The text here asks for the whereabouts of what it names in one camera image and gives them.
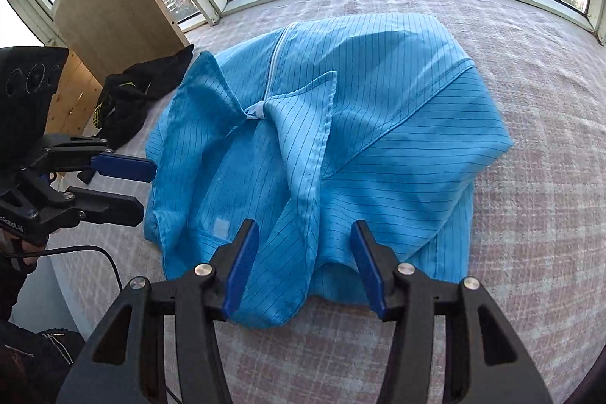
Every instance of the zipper pull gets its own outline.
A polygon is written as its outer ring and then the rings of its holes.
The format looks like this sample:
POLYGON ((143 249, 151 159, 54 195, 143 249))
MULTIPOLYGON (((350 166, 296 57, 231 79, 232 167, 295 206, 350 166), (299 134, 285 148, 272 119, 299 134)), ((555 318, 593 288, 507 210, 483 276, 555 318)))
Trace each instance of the zipper pull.
POLYGON ((263 105, 265 102, 263 100, 257 101, 255 104, 248 107, 244 113, 246 114, 246 118, 249 120, 259 120, 264 119, 265 114, 263 113, 263 105))

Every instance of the blue gripper pad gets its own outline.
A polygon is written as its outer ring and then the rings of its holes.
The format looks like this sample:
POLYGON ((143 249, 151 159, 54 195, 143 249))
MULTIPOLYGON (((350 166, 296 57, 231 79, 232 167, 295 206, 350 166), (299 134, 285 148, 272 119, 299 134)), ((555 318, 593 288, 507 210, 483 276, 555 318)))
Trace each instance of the blue gripper pad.
POLYGON ((156 164, 154 162, 134 156, 101 153, 90 160, 90 166, 105 177, 144 182, 151 182, 156 177, 156 164))
POLYGON ((236 245, 241 243, 241 246, 225 281, 225 300, 221 309, 225 319, 230 318, 232 313, 240 308, 244 288, 259 251, 259 225, 252 221, 251 225, 245 230, 245 223, 242 224, 232 242, 232 244, 236 245))
POLYGON ((356 221, 351 226, 350 246, 370 309, 383 320, 388 310, 386 295, 394 289, 393 270, 398 258, 392 249, 377 244, 366 221, 356 221))

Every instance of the metal bolt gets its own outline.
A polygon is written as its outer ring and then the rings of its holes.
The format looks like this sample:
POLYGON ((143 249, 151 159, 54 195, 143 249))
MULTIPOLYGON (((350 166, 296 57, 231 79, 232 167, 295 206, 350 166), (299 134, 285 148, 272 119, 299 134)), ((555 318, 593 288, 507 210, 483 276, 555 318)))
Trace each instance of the metal bolt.
POLYGON ((475 277, 469 276, 463 279, 463 286, 467 289, 478 289, 480 287, 480 281, 475 277))
POLYGON ((198 264, 193 272, 198 276, 208 276, 213 272, 213 267, 210 264, 198 264))
POLYGON ((414 274, 414 266, 408 262, 402 262, 398 264, 398 273, 404 274, 404 276, 410 276, 414 274))
POLYGON ((132 289, 141 289, 145 286, 145 278, 141 276, 133 277, 128 285, 132 289))

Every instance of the striped fabric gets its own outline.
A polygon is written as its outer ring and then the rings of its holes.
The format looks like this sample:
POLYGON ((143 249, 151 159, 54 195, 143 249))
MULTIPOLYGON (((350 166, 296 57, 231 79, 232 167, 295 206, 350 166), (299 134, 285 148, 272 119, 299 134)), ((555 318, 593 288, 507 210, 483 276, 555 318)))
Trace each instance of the striped fabric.
POLYGON ((510 146, 435 18, 291 23, 190 67, 147 145, 158 175, 145 234, 170 279, 255 219, 261 247, 234 320, 280 325, 309 295, 367 303, 348 245, 357 219, 400 261, 458 282, 473 179, 510 146))

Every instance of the black jacket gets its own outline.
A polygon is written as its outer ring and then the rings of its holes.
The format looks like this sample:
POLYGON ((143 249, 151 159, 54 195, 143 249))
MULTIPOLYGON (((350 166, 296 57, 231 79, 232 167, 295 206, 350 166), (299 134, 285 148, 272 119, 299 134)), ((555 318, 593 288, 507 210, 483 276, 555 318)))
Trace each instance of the black jacket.
POLYGON ((26 277, 0 256, 0 400, 52 404, 84 339, 66 329, 34 334, 8 321, 26 277))

